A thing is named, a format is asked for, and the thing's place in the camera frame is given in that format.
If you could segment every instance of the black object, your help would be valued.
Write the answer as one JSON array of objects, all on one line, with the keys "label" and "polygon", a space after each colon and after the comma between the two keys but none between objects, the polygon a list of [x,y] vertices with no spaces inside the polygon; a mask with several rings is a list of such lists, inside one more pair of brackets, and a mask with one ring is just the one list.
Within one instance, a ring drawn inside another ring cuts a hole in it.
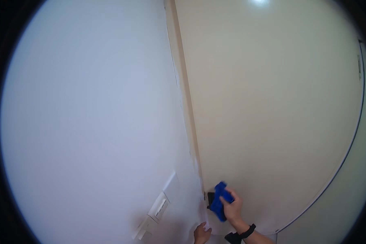
[{"label": "black object", "polygon": [[242,239],[245,239],[247,237],[249,237],[249,235],[251,235],[254,230],[256,228],[255,224],[252,224],[251,227],[249,227],[249,229],[242,233],[241,235],[239,235],[237,232],[236,233],[229,233],[225,236],[225,240],[227,240],[230,244],[240,244]]},{"label": "black object", "polygon": [[208,193],[208,201],[209,201],[209,206],[207,207],[208,209],[210,209],[210,205],[214,201],[214,195],[215,193]]}]

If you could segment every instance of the wrist strap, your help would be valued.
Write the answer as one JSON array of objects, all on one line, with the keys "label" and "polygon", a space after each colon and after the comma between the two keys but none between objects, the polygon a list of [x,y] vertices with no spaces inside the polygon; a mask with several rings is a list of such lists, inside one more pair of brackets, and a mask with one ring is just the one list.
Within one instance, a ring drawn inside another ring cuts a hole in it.
[{"label": "wrist strap", "polygon": [[236,233],[231,232],[225,236],[225,239],[230,244],[240,244],[242,239],[249,237],[249,235],[254,232],[255,228],[256,225],[252,224],[251,227],[249,227],[249,229],[246,232],[242,233],[241,235],[239,235],[237,232]]}]

